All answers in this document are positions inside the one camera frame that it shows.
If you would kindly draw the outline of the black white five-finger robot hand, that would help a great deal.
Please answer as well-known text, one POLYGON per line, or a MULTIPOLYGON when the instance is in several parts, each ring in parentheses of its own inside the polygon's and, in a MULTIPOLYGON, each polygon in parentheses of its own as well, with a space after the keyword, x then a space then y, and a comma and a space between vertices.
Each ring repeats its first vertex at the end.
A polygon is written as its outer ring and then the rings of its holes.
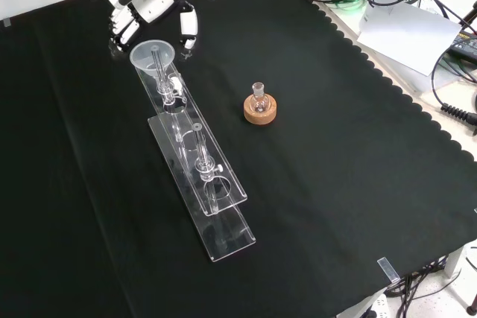
POLYGON ((180 10, 180 43, 191 51, 198 37, 198 17, 193 5, 185 0, 108 0, 114 7, 110 16, 110 45, 125 52, 133 44, 143 25, 166 16, 173 8, 180 10))

